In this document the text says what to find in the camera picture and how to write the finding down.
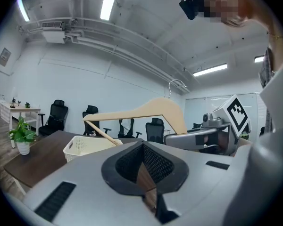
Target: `white laundry basket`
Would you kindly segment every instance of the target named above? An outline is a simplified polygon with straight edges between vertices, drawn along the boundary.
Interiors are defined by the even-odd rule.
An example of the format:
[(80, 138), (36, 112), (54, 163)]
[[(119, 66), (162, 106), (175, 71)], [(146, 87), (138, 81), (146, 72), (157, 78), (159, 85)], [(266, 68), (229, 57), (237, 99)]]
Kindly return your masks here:
[[(121, 140), (114, 140), (119, 144), (122, 144)], [(79, 156), (102, 151), (114, 146), (116, 145), (105, 138), (75, 136), (67, 144), (63, 152), (65, 154), (67, 162), (70, 162), (71, 160)]]

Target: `table leg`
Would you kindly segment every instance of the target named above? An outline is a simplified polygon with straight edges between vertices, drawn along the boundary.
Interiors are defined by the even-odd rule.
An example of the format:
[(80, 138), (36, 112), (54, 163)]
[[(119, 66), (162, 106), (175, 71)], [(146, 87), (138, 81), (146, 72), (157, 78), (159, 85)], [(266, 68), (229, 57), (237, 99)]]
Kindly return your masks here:
[(38, 115), (38, 112), (37, 112), (37, 121), (36, 121), (36, 135), (38, 136), (39, 135), (39, 125), (40, 125), (40, 116)]
[(20, 189), (21, 193), (23, 193), (23, 195), (26, 195), (26, 191), (23, 189), (23, 187), (20, 185), (19, 181), (15, 178), (13, 178), (13, 180), (15, 181), (17, 187)]
[[(9, 131), (13, 130), (13, 113), (10, 113), (10, 119), (9, 119)], [(15, 142), (14, 140), (10, 140), (11, 147), (15, 148)]]

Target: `black slot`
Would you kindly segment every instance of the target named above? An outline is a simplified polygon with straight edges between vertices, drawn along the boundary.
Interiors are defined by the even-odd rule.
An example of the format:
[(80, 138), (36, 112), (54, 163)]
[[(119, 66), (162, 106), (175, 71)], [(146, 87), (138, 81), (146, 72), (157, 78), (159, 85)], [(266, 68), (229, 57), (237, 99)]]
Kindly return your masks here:
[(219, 163), (219, 162), (216, 162), (216, 161), (208, 161), (206, 163), (206, 165), (209, 165), (209, 166), (214, 167), (214, 168), (220, 168), (220, 169), (223, 169), (223, 170), (227, 170), (230, 166), (228, 164)]
[(75, 187), (75, 184), (62, 182), (34, 212), (51, 222)]

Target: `wooden floor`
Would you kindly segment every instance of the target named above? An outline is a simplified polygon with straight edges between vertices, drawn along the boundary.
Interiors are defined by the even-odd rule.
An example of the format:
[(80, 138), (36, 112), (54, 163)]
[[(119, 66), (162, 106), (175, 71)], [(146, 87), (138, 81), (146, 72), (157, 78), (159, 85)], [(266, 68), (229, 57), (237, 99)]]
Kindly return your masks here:
[[(17, 121), (13, 121), (13, 128), (17, 126)], [(22, 200), (23, 194), (18, 189), (13, 178), (4, 170), (3, 166), (19, 154), (19, 151), (16, 148), (11, 147), (9, 139), (9, 124), (0, 118), (0, 187), (4, 192), (10, 193), (14, 197)], [(33, 145), (40, 139), (42, 136), (36, 137), (36, 141), (31, 143)]]

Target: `ceiling pipe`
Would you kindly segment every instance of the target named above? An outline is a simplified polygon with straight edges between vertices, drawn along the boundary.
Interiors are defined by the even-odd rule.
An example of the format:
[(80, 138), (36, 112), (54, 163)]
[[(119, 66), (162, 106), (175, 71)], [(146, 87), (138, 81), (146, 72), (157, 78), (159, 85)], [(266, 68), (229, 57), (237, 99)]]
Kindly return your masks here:
[[(49, 21), (49, 20), (59, 20), (59, 19), (71, 19), (71, 17), (47, 18), (47, 19), (38, 20), (37, 22)], [(136, 35), (136, 36), (142, 38), (143, 40), (148, 41), (149, 43), (151, 43), (152, 45), (154, 45), (155, 47), (157, 47), (157, 48), (160, 49), (161, 51), (163, 51), (163, 52), (165, 52), (166, 54), (168, 54), (168, 55), (169, 55), (171, 58), (173, 58), (182, 68), (184, 68), (184, 65), (183, 65), (178, 59), (176, 59), (173, 55), (171, 55), (169, 52), (167, 52), (166, 50), (164, 50), (162, 47), (160, 47), (159, 45), (157, 45), (157, 44), (154, 43), (153, 41), (151, 41), (151, 40), (149, 40), (149, 39), (143, 37), (142, 35), (140, 35), (140, 34), (137, 33), (137, 32), (134, 32), (134, 31), (132, 31), (132, 30), (130, 30), (130, 29), (126, 29), (126, 28), (124, 28), (124, 27), (118, 26), (118, 25), (116, 25), (116, 24), (112, 24), (112, 23), (110, 23), (110, 22), (108, 22), (108, 21), (104, 21), (104, 20), (98, 20), (98, 19), (93, 19), (93, 18), (84, 18), (84, 17), (77, 17), (76, 19), (81, 19), (81, 20), (87, 20), (87, 21), (93, 21), (93, 22), (97, 22), (97, 23), (107, 24), (107, 25), (110, 25), (110, 26), (119, 28), (119, 29), (121, 29), (121, 30), (125, 30), (125, 31), (127, 31), (127, 32), (129, 32), (129, 33), (132, 33), (132, 34), (134, 34), (134, 35)], [(34, 21), (34, 22), (27, 22), (27, 23), (25, 23), (25, 24), (23, 24), (23, 25), (28, 25), (28, 24), (33, 24), (33, 23), (36, 23), (36, 21)], [(194, 76), (191, 74), (191, 72), (189, 72), (189, 71), (187, 71), (187, 72), (190, 74), (190, 76), (191, 76), (192, 78), (194, 78)]]
[[(107, 49), (103, 49), (103, 48), (101, 48), (100, 46), (96, 46), (96, 45), (94, 45), (94, 44), (85, 43), (85, 42), (80, 42), (80, 41), (79, 41), (79, 42), (74, 42), (74, 43), (86, 45), (86, 46), (89, 46), (89, 47), (92, 47), (92, 48), (97, 48), (97, 49), (103, 50), (103, 51), (105, 51), (105, 52), (108, 52), (108, 53), (110, 53), (110, 54), (113, 54), (112, 51), (107, 50)], [(137, 61), (135, 61), (135, 60), (132, 60), (132, 59), (131, 59), (130, 57), (128, 57), (128, 56), (119, 54), (119, 53), (117, 53), (117, 52), (114, 52), (114, 55), (117, 56), (117, 57), (119, 57), (119, 58), (121, 58), (121, 59), (124, 59), (124, 60), (126, 60), (126, 61), (128, 61), (128, 62), (130, 62), (130, 63), (132, 63), (132, 64), (134, 64), (134, 65), (140, 67), (140, 68), (142, 68), (143, 70), (146, 70), (146, 71), (148, 71), (148, 72), (150, 72), (150, 73), (152, 73), (152, 74), (154, 74), (154, 75), (160, 77), (161, 79), (163, 79), (163, 80), (165, 80), (165, 81), (167, 81), (167, 82), (170, 81), (170, 78), (166, 78), (166, 77), (162, 76), (162, 74), (160, 74), (160, 73), (158, 73), (158, 72), (156, 72), (156, 71), (154, 71), (154, 70), (152, 70), (152, 69), (150, 69), (150, 68), (145, 67), (142, 63), (139, 63), (139, 62), (137, 62)]]
[(65, 35), (75, 36), (75, 37), (79, 37), (79, 38), (81, 36), (79, 33), (73, 33), (73, 32), (66, 32)]
[[(37, 30), (36, 30), (36, 29), (35, 29), (35, 30), (28, 30), (29, 33), (42, 32), (42, 31), (43, 31), (43, 30), (40, 29), (40, 28), (38, 28)], [(88, 37), (88, 36), (87, 36), (87, 37), (85, 36), (83, 30), (71, 30), (71, 32), (81, 32), (81, 33), (82, 33), (82, 37), (85, 37), (85, 38)], [(92, 31), (92, 32), (93, 32), (93, 33), (103, 34), (103, 35), (105, 35), (105, 36), (110, 36), (110, 37), (112, 37), (112, 38), (117, 38), (117, 39), (119, 39), (119, 40), (124, 40), (124, 41), (127, 42), (127, 43), (132, 43), (132, 44), (136, 45), (137, 47), (139, 47), (139, 48), (141, 48), (141, 49), (144, 49), (144, 50), (148, 51), (149, 53), (153, 54), (153, 55), (156, 56), (159, 60), (162, 60), (162, 58), (161, 58), (158, 54), (156, 54), (156, 53), (154, 53), (153, 51), (150, 51), (149, 49), (147, 49), (147, 48), (145, 48), (145, 47), (142, 47), (142, 46), (140, 46), (140, 45), (138, 45), (138, 44), (136, 44), (136, 43), (134, 43), (134, 42), (132, 42), (132, 41), (126, 40), (126, 39), (124, 39), (124, 38), (121, 38), (121, 37), (118, 37), (118, 36), (115, 36), (115, 35), (109, 35), (109, 34), (100, 33), (100, 32), (95, 32), (95, 31)], [(169, 66), (171, 69), (177, 71), (181, 76), (183, 76), (177, 68), (174, 68), (174, 67), (172, 67), (171, 65), (168, 65), (168, 66)]]
[[(91, 43), (99, 44), (99, 45), (106, 46), (106, 47), (109, 47), (109, 48), (114, 48), (114, 47), (115, 47), (114, 45), (111, 45), (111, 44), (108, 44), (108, 43), (104, 43), (104, 42), (101, 42), (101, 41), (98, 41), (98, 40), (89, 39), (89, 38), (77, 37), (77, 40), (78, 40), (78, 41), (91, 42)], [(144, 59), (142, 59), (142, 58), (136, 56), (135, 54), (133, 54), (133, 53), (131, 53), (131, 52), (125, 50), (125, 49), (122, 49), (122, 48), (117, 47), (117, 48), (116, 48), (116, 51), (120, 51), (120, 52), (122, 52), (122, 53), (124, 53), (124, 54), (127, 54), (127, 55), (129, 55), (129, 56), (131, 56), (131, 57), (133, 57), (133, 58), (135, 58), (135, 59), (141, 61), (142, 63), (146, 64), (147, 66), (151, 67), (151, 68), (154, 69), (154, 70), (159, 70), (159, 72), (160, 72), (161, 74), (165, 75), (165, 76), (170, 76), (170, 75), (168, 75), (166, 72), (164, 72), (164, 71), (158, 69), (156, 66), (152, 65), (151, 63), (149, 63), (148, 61), (146, 61), (146, 60), (144, 60)]]
[[(169, 82), (171, 79), (173, 79), (170, 75), (166, 74), (164, 71), (161, 71), (160, 69), (156, 68), (156, 67), (153, 66), (153, 65), (152, 65), (152, 66), (153, 66), (154, 68), (152, 68), (151, 66), (148, 67), (148, 65), (145, 65), (145, 64), (143, 64), (142, 62), (138, 61), (137, 58), (131, 58), (130, 56), (128, 56), (128, 55), (126, 55), (126, 54), (121, 54), (121, 53), (119, 53), (119, 52), (117, 52), (117, 51), (114, 51), (114, 49), (113, 49), (113, 50), (109, 50), (109, 49), (107, 49), (107, 48), (103, 48), (102, 46), (97, 46), (97, 45), (92, 44), (92, 43), (82, 42), (82, 41), (79, 41), (79, 40), (78, 40), (78, 42), (76, 42), (76, 41), (74, 41), (73, 36), (71, 36), (71, 35), (66, 35), (66, 36), (69, 37), (73, 43), (81, 44), (81, 45), (86, 45), (86, 46), (93, 47), (93, 48), (97, 48), (97, 49), (100, 49), (100, 50), (102, 50), (102, 51), (108, 52), (108, 53), (110, 53), (110, 54), (113, 54), (113, 53), (114, 53), (114, 55), (116, 55), (116, 56), (118, 56), (118, 57), (120, 57), (120, 58), (122, 58), (122, 59), (125, 59), (126, 61), (128, 61), (128, 62), (130, 62), (130, 63), (135, 64), (136, 66), (138, 66), (138, 67), (140, 67), (140, 68), (142, 68), (142, 69), (144, 69), (144, 70), (146, 70), (146, 71), (148, 71), (148, 72), (150, 72), (150, 73), (152, 73), (152, 74), (154, 74), (154, 75), (160, 77), (161, 79), (163, 79), (163, 80), (165, 80), (165, 81), (168, 81), (168, 82)], [(179, 88), (179, 89), (180, 89), (181, 91), (183, 91), (183, 92), (189, 92), (189, 90), (185, 90), (185, 89), (182, 89), (182, 88)]]

